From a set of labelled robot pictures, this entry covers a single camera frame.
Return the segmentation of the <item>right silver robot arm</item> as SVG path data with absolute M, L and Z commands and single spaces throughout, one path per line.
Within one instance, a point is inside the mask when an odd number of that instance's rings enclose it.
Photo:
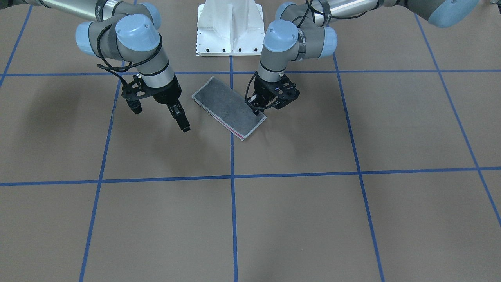
M 75 32 L 80 50 L 102 59 L 98 65 L 116 76 L 136 68 L 138 75 L 121 79 L 122 98 L 139 114 L 140 100 L 153 97 L 165 104 L 183 132 L 190 130 L 179 98 L 182 90 L 163 48 L 158 29 L 161 15 L 150 3 L 119 0 L 27 0 L 26 4 L 64 11 L 86 19 Z

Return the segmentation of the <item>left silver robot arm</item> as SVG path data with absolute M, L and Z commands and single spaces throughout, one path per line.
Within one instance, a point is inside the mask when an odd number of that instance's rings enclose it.
M 299 96 L 285 75 L 289 62 L 333 55 L 337 34 L 331 21 L 358 18 L 381 7 L 401 6 L 436 27 L 463 20 L 477 0 L 307 0 L 303 5 L 281 4 L 264 36 L 260 64 L 251 82 L 254 93 L 245 102 L 255 115 L 281 109 Z

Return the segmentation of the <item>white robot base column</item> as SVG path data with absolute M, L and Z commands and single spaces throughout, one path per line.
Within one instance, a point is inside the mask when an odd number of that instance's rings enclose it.
M 261 55 L 263 7 L 254 0 L 206 0 L 197 11 L 197 55 Z

